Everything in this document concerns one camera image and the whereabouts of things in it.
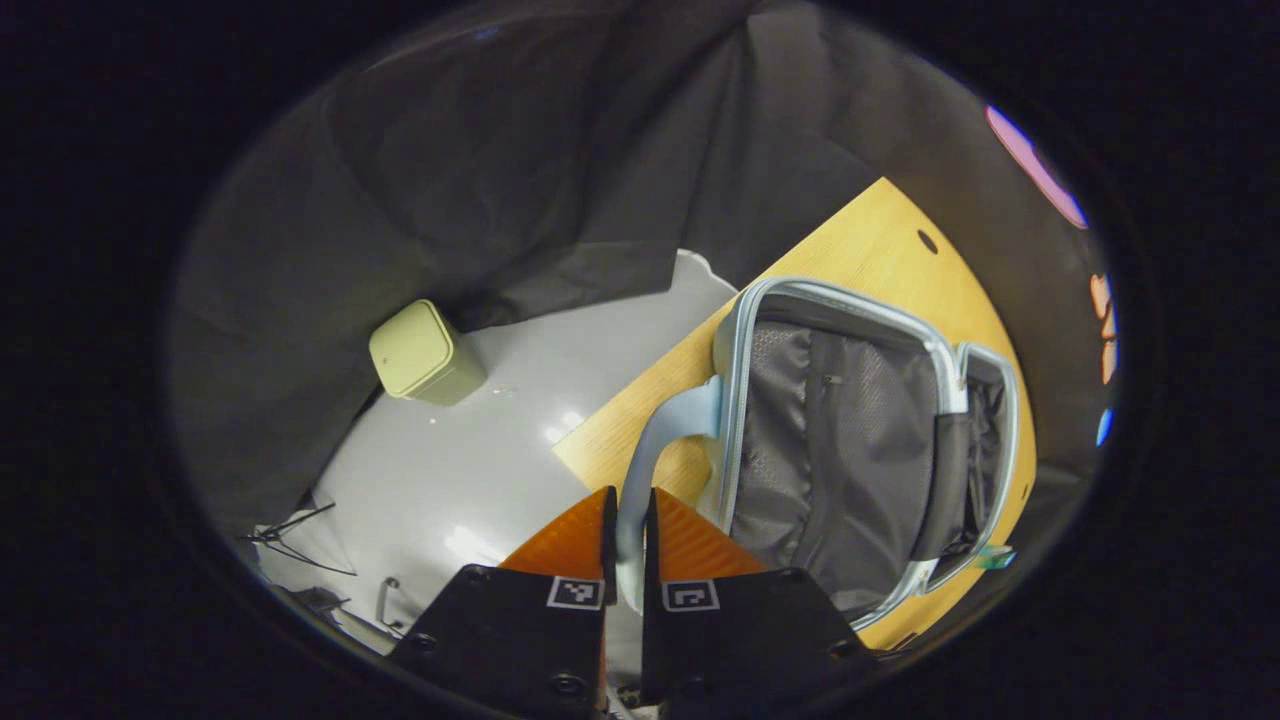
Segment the open suitcase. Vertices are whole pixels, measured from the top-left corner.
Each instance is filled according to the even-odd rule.
[[[622,491],[618,587],[643,611],[643,525],[662,450],[704,436],[698,510],[769,568],[805,569],[855,629],[983,550],[1018,447],[1012,365],[845,288],[771,278],[714,341],[716,375],[649,418]]]

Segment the light blue handle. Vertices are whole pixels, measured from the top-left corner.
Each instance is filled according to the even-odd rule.
[[[640,433],[640,442],[627,466],[618,502],[616,539],[618,551],[617,583],[622,597],[636,612],[644,614],[644,516],[649,509],[649,488],[658,456],[673,441],[689,436],[719,437],[719,375],[705,384],[686,389],[658,406]]]

